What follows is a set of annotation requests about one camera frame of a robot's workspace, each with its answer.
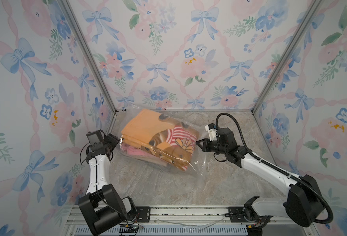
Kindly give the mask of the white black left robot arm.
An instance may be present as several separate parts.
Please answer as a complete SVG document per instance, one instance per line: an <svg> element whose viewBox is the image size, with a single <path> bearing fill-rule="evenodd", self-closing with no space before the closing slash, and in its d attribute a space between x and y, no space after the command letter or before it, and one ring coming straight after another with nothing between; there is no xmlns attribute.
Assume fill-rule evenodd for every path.
<svg viewBox="0 0 347 236"><path fill-rule="evenodd" d="M78 206L91 233L99 236L120 223L132 224L139 214L133 200L122 199L110 183L109 168L119 139L103 130L89 132L87 138L85 162L90 167L90 181Z"/></svg>

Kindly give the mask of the orange cartoon print blanket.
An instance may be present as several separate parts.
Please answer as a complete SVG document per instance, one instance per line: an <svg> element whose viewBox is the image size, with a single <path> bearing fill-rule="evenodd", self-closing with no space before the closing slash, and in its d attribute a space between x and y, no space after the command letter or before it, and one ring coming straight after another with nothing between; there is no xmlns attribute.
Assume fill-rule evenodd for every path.
<svg viewBox="0 0 347 236"><path fill-rule="evenodd" d="M119 144L120 149L128 144L151 155L136 159L187 171L199 138L200 132L192 124L143 109L123 128Z"/></svg>

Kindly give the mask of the clear plastic vacuum bag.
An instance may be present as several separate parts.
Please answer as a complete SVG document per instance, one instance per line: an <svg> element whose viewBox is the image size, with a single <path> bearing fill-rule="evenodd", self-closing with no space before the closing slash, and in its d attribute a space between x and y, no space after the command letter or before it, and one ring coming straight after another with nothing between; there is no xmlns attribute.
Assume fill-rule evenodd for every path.
<svg viewBox="0 0 347 236"><path fill-rule="evenodd" d="M205 136L197 125L169 115L132 106L119 126L118 149L126 156L204 177L206 158L196 142Z"/></svg>

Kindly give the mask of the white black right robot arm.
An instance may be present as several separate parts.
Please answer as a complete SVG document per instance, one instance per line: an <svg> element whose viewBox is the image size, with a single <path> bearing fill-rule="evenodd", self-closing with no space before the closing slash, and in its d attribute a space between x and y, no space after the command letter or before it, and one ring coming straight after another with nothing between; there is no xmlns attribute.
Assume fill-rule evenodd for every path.
<svg viewBox="0 0 347 236"><path fill-rule="evenodd" d="M332 210L314 178L287 172L255 155L249 148L237 144L229 128L211 129L208 134L208 138L196 141L201 151L224 155L226 161L255 173L284 194L283 198L252 197L242 211L229 213L230 217L257 222L278 216L289 218L302 227L313 223L327 224L333 220Z"/></svg>

